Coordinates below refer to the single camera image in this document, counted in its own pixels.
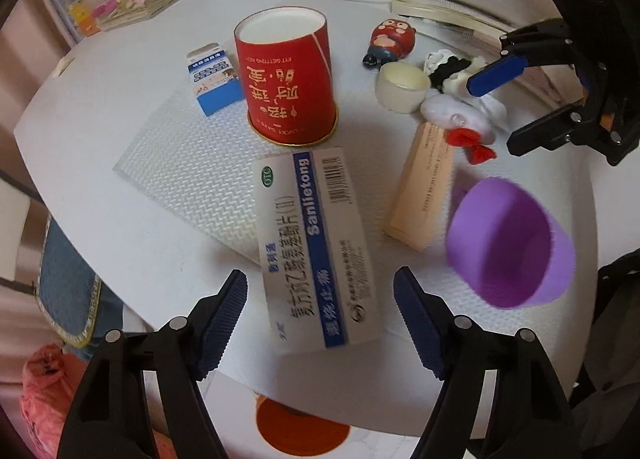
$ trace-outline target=pink item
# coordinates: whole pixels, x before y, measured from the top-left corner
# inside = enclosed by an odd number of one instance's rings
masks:
[[[66,414],[87,365],[56,344],[37,350],[24,364],[20,410],[38,459],[56,458]],[[177,459],[169,438],[156,431],[154,438],[161,459]]]
[[[94,8],[91,14],[92,16],[94,16],[94,19],[97,19],[98,17],[101,17],[103,15],[109,15],[117,7],[118,7],[117,0],[106,0],[100,6],[98,6],[97,8]]]

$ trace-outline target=screw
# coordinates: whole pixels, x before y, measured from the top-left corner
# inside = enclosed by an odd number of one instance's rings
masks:
[[[117,329],[112,329],[107,334],[105,334],[104,339],[107,340],[110,344],[117,342],[120,340],[120,331]]]
[[[169,327],[174,331],[179,331],[187,326],[187,318],[184,316],[176,316],[169,322]]]
[[[471,327],[471,320],[466,316],[457,316],[453,323],[456,327],[460,327],[461,329],[469,329]]]
[[[536,339],[536,334],[533,333],[530,329],[523,329],[520,331],[520,338],[522,338],[526,342],[532,342]]]

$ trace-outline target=red paper cup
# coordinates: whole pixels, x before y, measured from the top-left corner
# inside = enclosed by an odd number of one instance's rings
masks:
[[[310,8],[263,10],[234,32],[250,125],[280,145],[308,146],[334,132],[326,17]]]

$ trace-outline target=figurine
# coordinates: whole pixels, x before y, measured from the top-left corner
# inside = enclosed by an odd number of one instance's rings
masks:
[[[494,126],[478,109],[453,96],[437,94],[422,102],[420,111],[429,123],[447,131],[447,145],[466,150],[471,165],[497,158],[495,151],[486,146],[495,141]]]
[[[397,62],[412,52],[415,46],[415,29],[397,19],[385,20],[371,35],[369,49],[362,59],[365,67],[378,67]]]
[[[424,61],[424,72],[431,78],[431,86],[443,92],[444,81],[470,65],[471,61],[457,57],[449,49],[439,49],[427,55],[427,59]]]

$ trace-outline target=white table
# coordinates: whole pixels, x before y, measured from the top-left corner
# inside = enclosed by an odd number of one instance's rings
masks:
[[[184,77],[186,53],[230,38],[242,18],[275,1],[182,0],[153,20],[85,39],[65,73],[47,80],[30,103],[15,131],[18,145],[71,242],[151,325],[160,327],[187,314],[197,299],[216,293],[232,269],[242,269],[250,284],[249,300],[220,365],[222,373],[321,417],[419,435],[439,383],[422,368],[411,342],[386,333],[379,341],[330,353],[275,355],[258,267],[163,210],[112,170],[145,120]],[[580,157],[566,149],[553,157]],[[514,158],[514,165],[524,169],[530,161]],[[553,158],[547,161],[552,165]],[[572,206],[574,237],[591,238],[591,243],[580,255],[579,287],[567,294],[554,327],[557,343],[550,357],[565,390],[582,360],[596,270],[586,169],[567,180],[563,186],[579,187],[584,196],[582,204]],[[539,188],[554,185],[540,182]],[[348,375],[335,374],[346,370]],[[482,435],[486,426],[491,395],[489,382],[475,435]]]

